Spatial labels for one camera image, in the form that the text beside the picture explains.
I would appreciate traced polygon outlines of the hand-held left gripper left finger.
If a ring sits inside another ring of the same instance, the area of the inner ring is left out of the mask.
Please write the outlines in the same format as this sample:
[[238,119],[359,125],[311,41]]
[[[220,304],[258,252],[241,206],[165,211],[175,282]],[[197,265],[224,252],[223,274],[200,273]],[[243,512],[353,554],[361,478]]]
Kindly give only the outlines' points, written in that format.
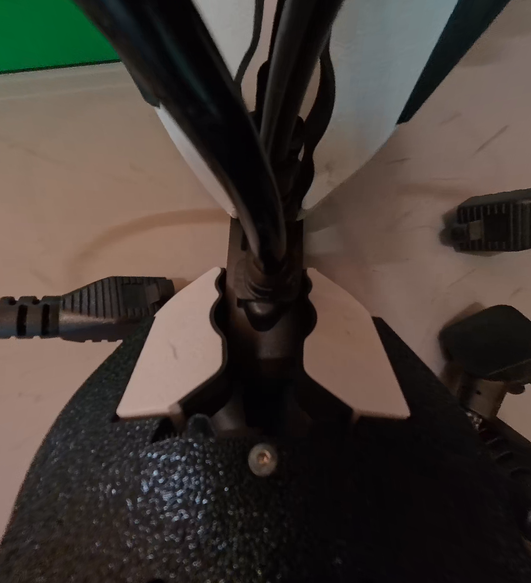
[[185,421],[191,416],[187,403],[226,363],[225,336],[215,320],[224,274],[224,268],[210,269],[156,313],[117,406],[119,419]]

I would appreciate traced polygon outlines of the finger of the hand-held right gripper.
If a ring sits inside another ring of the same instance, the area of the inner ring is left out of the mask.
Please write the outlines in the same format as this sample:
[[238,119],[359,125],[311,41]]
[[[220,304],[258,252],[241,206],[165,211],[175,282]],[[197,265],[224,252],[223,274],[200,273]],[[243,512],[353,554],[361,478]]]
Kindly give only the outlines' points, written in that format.
[[[242,94],[248,111],[257,103],[257,74],[268,58],[275,1],[194,1],[197,12]],[[184,131],[163,108],[156,113],[197,179],[229,215],[237,215],[225,189]]]
[[457,1],[344,1],[330,37],[335,101],[314,155],[311,210],[392,135]]

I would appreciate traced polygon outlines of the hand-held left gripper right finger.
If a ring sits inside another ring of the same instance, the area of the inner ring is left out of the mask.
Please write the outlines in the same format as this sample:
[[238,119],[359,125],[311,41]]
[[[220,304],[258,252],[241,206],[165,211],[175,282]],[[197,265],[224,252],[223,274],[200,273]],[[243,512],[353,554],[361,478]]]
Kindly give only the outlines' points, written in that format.
[[316,323],[305,339],[305,373],[348,406],[352,418],[403,420],[407,401],[370,312],[315,268],[307,268]]

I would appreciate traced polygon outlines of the ribbed black plug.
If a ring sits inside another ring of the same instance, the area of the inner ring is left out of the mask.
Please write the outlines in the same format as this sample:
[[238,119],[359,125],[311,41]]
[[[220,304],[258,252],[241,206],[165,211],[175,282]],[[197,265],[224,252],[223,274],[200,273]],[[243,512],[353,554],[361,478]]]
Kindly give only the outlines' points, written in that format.
[[65,295],[0,298],[0,339],[116,342],[175,294],[164,277],[112,276]]
[[457,252],[531,250],[531,188],[473,196],[443,217],[440,241]]

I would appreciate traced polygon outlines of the green board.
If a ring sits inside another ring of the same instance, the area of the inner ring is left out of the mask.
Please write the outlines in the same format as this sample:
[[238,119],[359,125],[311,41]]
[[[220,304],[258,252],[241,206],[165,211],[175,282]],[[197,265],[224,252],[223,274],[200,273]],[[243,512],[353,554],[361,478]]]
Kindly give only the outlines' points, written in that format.
[[0,74],[119,61],[73,1],[0,1]]

